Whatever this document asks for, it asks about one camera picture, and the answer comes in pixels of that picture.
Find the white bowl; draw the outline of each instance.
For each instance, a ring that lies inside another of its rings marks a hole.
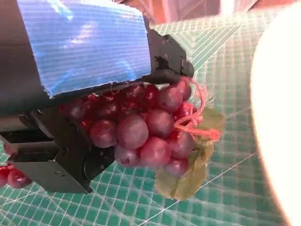
[[[279,13],[260,38],[251,101],[272,194],[288,224],[301,226],[301,3]]]

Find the cutting mat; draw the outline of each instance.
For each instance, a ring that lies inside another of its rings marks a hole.
[[[47,194],[37,184],[0,189],[0,224],[7,226],[283,225],[261,170],[251,125],[250,69],[258,38],[281,9],[158,25],[186,49],[209,105],[226,130],[195,196],[178,202],[154,190],[149,169],[112,164],[92,181],[94,192]],[[0,162],[7,156],[1,148]]]

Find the grape cluster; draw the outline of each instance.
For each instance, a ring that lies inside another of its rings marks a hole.
[[[196,111],[187,102],[190,96],[190,84],[184,79],[161,90],[152,84],[130,85],[64,104],[60,112],[77,121],[95,146],[115,146],[119,164],[165,167],[182,176],[194,139],[189,132],[176,130],[174,122]]]

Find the green leaf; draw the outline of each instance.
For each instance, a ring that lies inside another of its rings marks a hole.
[[[197,128],[217,129],[222,131],[224,116],[214,109],[205,108],[203,121]],[[194,195],[206,178],[206,164],[214,150],[213,142],[203,137],[196,137],[196,148],[189,158],[189,168],[180,178],[172,176],[160,168],[155,175],[155,188],[166,198],[188,199]]]
[[[225,117],[213,108],[205,107],[202,112],[203,121],[197,126],[199,129],[217,129],[222,132],[225,127]]]

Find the blue duct tape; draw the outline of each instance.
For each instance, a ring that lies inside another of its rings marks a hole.
[[[103,0],[18,0],[49,97],[150,74],[142,13]]]

